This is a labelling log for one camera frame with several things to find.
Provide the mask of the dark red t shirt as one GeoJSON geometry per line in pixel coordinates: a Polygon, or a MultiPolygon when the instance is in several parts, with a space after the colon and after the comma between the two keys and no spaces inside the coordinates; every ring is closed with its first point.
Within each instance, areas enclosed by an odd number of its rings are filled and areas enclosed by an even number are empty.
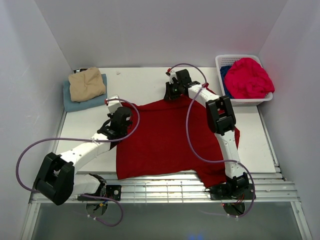
{"type": "Polygon", "coordinates": [[[193,170],[204,186],[226,182],[225,164],[216,136],[207,124],[206,110],[194,102],[189,116],[189,136],[195,152],[187,141],[186,118],[191,99],[181,96],[173,101],[158,100],[131,106],[136,130],[116,146],[116,174],[119,180],[141,176],[173,174],[193,170]]]}

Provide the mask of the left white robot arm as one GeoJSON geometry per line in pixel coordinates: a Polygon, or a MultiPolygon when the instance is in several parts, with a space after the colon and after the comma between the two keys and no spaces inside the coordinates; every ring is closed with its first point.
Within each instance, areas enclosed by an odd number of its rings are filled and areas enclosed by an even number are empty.
{"type": "Polygon", "coordinates": [[[112,150],[128,134],[132,110],[118,107],[88,142],[61,154],[48,153],[41,164],[33,188],[57,206],[75,195],[89,195],[95,200],[106,196],[107,183],[97,174],[76,175],[87,163],[112,150]]]}

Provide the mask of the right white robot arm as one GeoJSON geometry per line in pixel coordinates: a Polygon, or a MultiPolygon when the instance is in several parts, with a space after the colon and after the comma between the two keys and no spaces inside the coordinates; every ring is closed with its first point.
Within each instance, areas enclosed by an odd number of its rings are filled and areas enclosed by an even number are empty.
{"type": "Polygon", "coordinates": [[[165,100],[171,101],[183,95],[191,99],[185,120],[186,137],[191,151],[200,160],[210,162],[200,157],[191,143],[189,119],[194,102],[205,108],[209,130],[218,140],[223,159],[215,163],[224,163],[226,182],[210,187],[210,194],[219,198],[237,199],[249,189],[250,176],[239,157],[235,137],[236,117],[230,98],[219,96],[208,90],[205,84],[193,81],[187,69],[173,71],[169,68],[166,75],[169,81],[165,83],[165,100]]]}

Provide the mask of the dark blue t shirt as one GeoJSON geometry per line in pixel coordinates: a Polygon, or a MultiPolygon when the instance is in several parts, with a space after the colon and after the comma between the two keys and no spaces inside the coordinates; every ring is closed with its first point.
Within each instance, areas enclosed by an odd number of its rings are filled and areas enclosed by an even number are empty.
{"type": "Polygon", "coordinates": [[[221,75],[221,80],[224,81],[225,79],[225,76],[227,75],[228,71],[230,70],[232,66],[231,65],[225,65],[225,66],[222,66],[220,68],[220,75],[221,75]]]}

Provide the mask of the white plastic basket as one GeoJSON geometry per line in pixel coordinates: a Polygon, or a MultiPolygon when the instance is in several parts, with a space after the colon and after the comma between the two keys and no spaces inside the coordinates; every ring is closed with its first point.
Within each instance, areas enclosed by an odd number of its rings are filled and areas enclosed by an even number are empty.
{"type": "MultiPolygon", "coordinates": [[[[249,54],[222,54],[215,57],[215,65],[217,69],[217,75],[219,79],[219,84],[221,88],[222,95],[226,95],[224,84],[222,80],[222,75],[220,69],[224,66],[232,66],[236,61],[242,58],[250,58],[255,60],[261,67],[263,66],[260,59],[255,55],[249,54]]],[[[265,95],[264,98],[240,98],[240,99],[231,99],[233,106],[258,106],[263,102],[268,102],[273,99],[273,93],[269,92],[265,95]]]]}

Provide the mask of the folded light blue t shirt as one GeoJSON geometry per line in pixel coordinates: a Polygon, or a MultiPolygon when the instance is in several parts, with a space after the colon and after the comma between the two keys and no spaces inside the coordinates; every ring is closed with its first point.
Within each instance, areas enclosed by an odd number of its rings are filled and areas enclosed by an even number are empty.
{"type": "Polygon", "coordinates": [[[105,103],[105,99],[107,98],[107,76],[105,74],[102,74],[102,79],[103,83],[106,87],[106,93],[92,98],[90,100],[84,101],[84,102],[73,102],[71,101],[71,94],[70,94],[70,83],[69,80],[65,80],[63,82],[63,105],[64,105],[64,110],[66,112],[76,112],[76,111],[82,111],[86,110],[89,108],[94,108],[101,106],[105,103]]]}

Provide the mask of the folded beige t shirt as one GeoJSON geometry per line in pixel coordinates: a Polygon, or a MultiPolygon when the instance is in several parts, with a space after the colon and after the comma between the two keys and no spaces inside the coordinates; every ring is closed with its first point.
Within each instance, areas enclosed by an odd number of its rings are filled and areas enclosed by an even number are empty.
{"type": "Polygon", "coordinates": [[[102,74],[97,67],[70,74],[68,81],[72,102],[85,102],[106,93],[102,74]]]}

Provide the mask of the pink crumpled t shirt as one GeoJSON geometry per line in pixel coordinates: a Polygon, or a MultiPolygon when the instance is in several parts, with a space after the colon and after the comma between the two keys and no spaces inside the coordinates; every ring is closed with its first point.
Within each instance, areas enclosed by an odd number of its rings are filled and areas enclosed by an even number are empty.
{"type": "Polygon", "coordinates": [[[265,69],[249,57],[234,62],[226,72],[224,85],[234,99],[263,99],[275,91],[265,69]]]}

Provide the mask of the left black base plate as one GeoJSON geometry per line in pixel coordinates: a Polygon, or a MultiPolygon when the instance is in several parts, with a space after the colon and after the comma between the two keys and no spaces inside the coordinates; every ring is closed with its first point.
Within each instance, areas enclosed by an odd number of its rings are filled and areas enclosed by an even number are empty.
{"type": "Polygon", "coordinates": [[[102,185],[95,193],[85,193],[77,197],[78,201],[103,201],[104,198],[121,200],[122,186],[121,185],[102,185]]]}

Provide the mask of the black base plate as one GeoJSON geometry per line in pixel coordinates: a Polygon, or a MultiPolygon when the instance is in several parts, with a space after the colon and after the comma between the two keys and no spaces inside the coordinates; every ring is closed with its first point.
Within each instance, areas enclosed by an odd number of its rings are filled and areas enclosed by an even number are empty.
{"type": "Polygon", "coordinates": [[[102,185],[95,193],[85,193],[77,197],[78,201],[103,201],[104,198],[121,200],[122,186],[121,185],[102,185]]]}
{"type": "Polygon", "coordinates": [[[210,194],[211,200],[252,200],[256,198],[253,185],[250,183],[246,187],[231,189],[227,184],[218,184],[204,190],[210,194]]]}

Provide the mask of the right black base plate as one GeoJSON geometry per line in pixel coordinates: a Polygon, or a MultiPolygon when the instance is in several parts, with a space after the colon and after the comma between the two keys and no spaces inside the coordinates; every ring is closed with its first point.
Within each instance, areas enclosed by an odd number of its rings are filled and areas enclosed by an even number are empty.
{"type": "Polygon", "coordinates": [[[252,200],[256,198],[253,185],[250,183],[246,187],[231,189],[227,184],[218,184],[204,190],[210,194],[211,200],[252,200]]]}

